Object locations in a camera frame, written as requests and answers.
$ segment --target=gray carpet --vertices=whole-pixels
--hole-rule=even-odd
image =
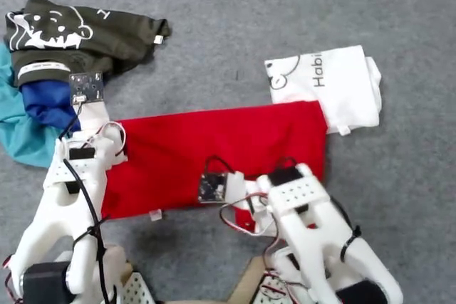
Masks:
[[[0,0],[0,12],[25,1]],[[362,44],[383,73],[381,126],[329,138],[326,186],[362,226],[406,303],[456,303],[455,0],[53,1],[170,20],[173,36],[154,61],[108,84],[113,119],[267,104],[264,59]],[[34,215],[45,171],[15,164],[3,150],[0,160],[5,256]],[[211,209],[171,211],[155,223],[112,221],[103,231],[160,300],[228,297],[267,243],[229,230]]]

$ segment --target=perforated metal plate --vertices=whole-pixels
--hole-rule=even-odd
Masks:
[[[265,275],[250,304],[293,304],[285,284],[277,278]]]
[[[149,288],[138,272],[133,272],[123,287],[123,304],[155,304]]]
[[[71,102],[94,103],[103,101],[103,74],[99,72],[70,75]]]

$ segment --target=blue cloth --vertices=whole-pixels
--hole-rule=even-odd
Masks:
[[[63,130],[75,116],[70,104],[70,85],[67,82],[41,80],[25,83],[21,92],[27,114],[43,125]],[[81,124],[76,120],[71,131],[80,129]]]
[[[0,43],[0,143],[17,162],[49,167],[61,130],[41,125],[27,115],[22,94],[13,82],[11,55]]]

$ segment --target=pile of clothes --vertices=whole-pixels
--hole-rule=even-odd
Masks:
[[[0,142],[16,161],[38,167],[49,166],[55,139],[76,115],[69,75],[124,73],[171,34],[166,19],[49,0],[28,0],[6,15],[6,27]],[[120,120],[128,162],[108,171],[103,215],[197,205],[214,154],[252,175],[293,157],[322,179],[326,134],[379,125],[381,74],[362,47],[271,59],[265,68],[270,105]]]

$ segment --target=green hoodie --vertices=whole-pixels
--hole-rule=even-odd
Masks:
[[[16,86],[68,81],[70,73],[86,71],[119,74],[153,52],[156,36],[170,35],[166,19],[49,0],[28,0],[24,9],[6,15],[6,27]]]

